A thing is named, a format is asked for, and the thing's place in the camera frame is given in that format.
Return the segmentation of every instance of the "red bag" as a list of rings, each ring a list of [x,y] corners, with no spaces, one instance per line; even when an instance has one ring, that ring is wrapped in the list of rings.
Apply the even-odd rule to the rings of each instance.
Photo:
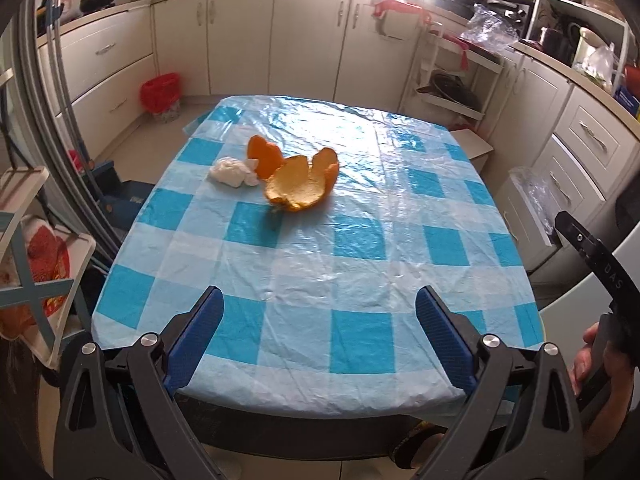
[[[148,112],[161,114],[180,98],[180,75],[171,72],[150,79],[140,87],[140,102]]]

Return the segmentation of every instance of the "white crumpled paper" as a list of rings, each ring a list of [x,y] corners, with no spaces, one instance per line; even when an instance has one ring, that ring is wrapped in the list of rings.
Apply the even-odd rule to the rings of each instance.
[[[257,166],[258,160],[256,158],[248,158],[243,161],[231,156],[224,156],[209,168],[209,178],[231,187],[240,187],[243,182],[248,186],[257,186],[258,176],[255,174]]]

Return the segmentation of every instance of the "screw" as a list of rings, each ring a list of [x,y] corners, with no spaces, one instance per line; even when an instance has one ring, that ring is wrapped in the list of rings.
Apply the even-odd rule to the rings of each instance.
[[[86,343],[82,345],[82,353],[89,355],[95,352],[95,343]]]
[[[484,343],[484,346],[495,348],[500,344],[500,338],[497,335],[487,334],[482,338],[482,342]]]
[[[158,342],[158,334],[149,332],[140,338],[140,344],[142,346],[153,346]]]
[[[545,345],[545,352],[549,355],[558,355],[558,347],[553,343],[547,343]]]

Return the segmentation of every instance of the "person's hand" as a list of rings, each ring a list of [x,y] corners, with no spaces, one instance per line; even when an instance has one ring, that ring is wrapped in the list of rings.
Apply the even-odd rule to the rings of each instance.
[[[598,333],[598,324],[588,328],[582,339],[586,345],[578,351],[574,365],[569,370],[569,379],[578,395],[591,371],[591,347]],[[604,369],[611,378],[609,400],[596,416],[591,427],[584,433],[584,450],[587,457],[602,452],[620,431],[634,389],[634,369],[629,357],[619,352],[610,343],[604,351]]]

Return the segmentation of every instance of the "tablecloth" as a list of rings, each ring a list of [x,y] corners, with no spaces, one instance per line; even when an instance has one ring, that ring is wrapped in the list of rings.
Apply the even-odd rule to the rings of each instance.
[[[245,158],[254,134],[285,156],[333,148],[340,175],[332,195],[289,213],[271,208],[262,186],[207,178],[215,159]],[[463,393],[415,317],[423,285],[481,333],[526,348],[542,341],[518,253],[463,150],[441,126],[378,110],[222,100],[127,235],[98,300],[94,337],[113,348],[159,332],[209,284],[222,290],[225,313],[182,392],[252,412],[457,410]]]

